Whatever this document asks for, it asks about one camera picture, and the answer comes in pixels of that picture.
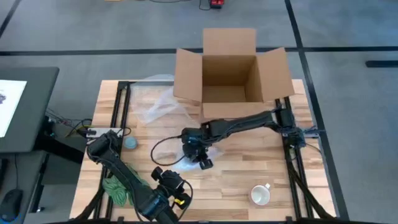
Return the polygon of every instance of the box flap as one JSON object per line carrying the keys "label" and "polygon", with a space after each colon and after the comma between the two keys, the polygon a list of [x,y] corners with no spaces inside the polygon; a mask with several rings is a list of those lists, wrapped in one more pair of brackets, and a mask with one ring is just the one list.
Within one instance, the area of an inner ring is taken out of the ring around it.
{"label": "box flap", "polygon": [[257,56],[257,65],[264,102],[294,95],[285,49],[279,48]]}
{"label": "box flap", "polygon": [[272,110],[265,103],[202,103],[204,119],[242,118],[265,110]]}
{"label": "box flap", "polygon": [[177,49],[174,96],[201,102],[201,55]]}
{"label": "box flap", "polygon": [[255,29],[219,29],[203,30],[204,55],[255,55]]}

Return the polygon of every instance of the black desk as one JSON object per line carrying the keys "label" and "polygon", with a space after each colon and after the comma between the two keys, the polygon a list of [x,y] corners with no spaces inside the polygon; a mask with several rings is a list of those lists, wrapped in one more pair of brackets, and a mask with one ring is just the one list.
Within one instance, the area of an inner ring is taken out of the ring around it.
{"label": "black desk", "polygon": [[43,190],[41,178],[48,158],[47,152],[75,162],[79,162],[79,159],[81,162],[83,159],[82,152],[41,132],[58,72],[59,69],[55,67],[0,68],[0,80],[27,81],[6,136],[0,138],[0,157],[9,160],[0,190],[0,201],[9,190],[16,187],[15,153],[17,153],[19,188],[24,192],[19,217],[12,224],[23,223],[28,209],[35,212]]}

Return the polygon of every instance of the blue ball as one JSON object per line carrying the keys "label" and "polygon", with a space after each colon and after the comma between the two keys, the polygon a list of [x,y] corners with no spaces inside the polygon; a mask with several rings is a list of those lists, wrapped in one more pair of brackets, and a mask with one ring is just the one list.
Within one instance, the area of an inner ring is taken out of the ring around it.
{"label": "blue ball", "polygon": [[137,147],[137,140],[134,137],[127,137],[124,140],[124,147],[128,149],[135,149]]}

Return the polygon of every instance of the floor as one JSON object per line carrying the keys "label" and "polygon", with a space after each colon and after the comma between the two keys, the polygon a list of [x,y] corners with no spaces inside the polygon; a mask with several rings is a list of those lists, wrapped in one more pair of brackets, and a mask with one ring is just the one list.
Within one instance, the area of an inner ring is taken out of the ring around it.
{"label": "floor", "polygon": [[[322,112],[349,218],[397,223],[398,70],[364,63],[398,59],[398,2],[227,0],[220,11],[198,5],[1,0],[0,67],[59,67],[50,108],[90,118],[101,80],[173,74],[173,49],[201,48],[204,27],[253,27],[258,47],[290,47],[292,76],[306,79],[313,109]],[[68,218],[74,170],[69,182],[45,188],[48,210],[29,215],[26,223]]]}

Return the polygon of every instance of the computer mouse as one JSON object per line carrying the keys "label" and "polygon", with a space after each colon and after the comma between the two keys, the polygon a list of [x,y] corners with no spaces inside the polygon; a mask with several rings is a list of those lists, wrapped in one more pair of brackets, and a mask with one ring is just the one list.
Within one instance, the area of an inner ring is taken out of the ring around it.
{"label": "computer mouse", "polygon": [[8,191],[0,204],[0,218],[5,222],[14,221],[18,217],[21,200],[22,190]]}

